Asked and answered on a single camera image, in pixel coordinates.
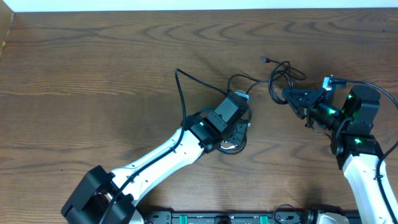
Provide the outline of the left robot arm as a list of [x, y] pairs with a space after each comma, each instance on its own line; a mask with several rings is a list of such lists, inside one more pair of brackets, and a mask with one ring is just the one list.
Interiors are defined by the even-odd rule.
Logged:
[[145, 223], [137, 204], [156, 185], [184, 166], [229, 143], [242, 147], [246, 140], [249, 96], [229, 91], [216, 108], [187, 116], [166, 142], [123, 167], [106, 172], [101, 166], [88, 171], [60, 213], [68, 223]]

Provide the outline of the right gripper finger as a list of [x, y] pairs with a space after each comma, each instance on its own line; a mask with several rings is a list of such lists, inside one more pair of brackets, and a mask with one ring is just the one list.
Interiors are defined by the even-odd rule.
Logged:
[[282, 90], [282, 96], [287, 101], [315, 101], [320, 97], [316, 90], [286, 88]]
[[307, 117], [306, 110], [316, 102], [316, 98], [312, 95], [302, 95], [302, 96], [291, 96], [286, 97], [290, 107], [293, 109], [294, 113], [300, 118], [304, 119]]

